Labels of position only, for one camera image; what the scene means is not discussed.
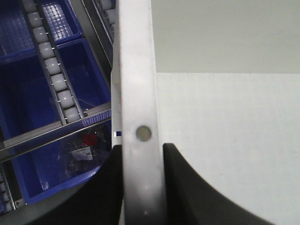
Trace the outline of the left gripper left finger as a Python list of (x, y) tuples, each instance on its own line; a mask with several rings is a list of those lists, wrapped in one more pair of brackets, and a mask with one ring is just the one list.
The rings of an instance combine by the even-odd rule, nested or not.
[(123, 199), (122, 147), (86, 183), (0, 218), (2, 225), (117, 225)]

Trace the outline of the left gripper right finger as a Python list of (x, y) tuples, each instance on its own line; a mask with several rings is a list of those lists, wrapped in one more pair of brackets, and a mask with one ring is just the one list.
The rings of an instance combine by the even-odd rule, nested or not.
[(300, 163), (257, 150), (164, 148), (172, 225), (297, 225)]

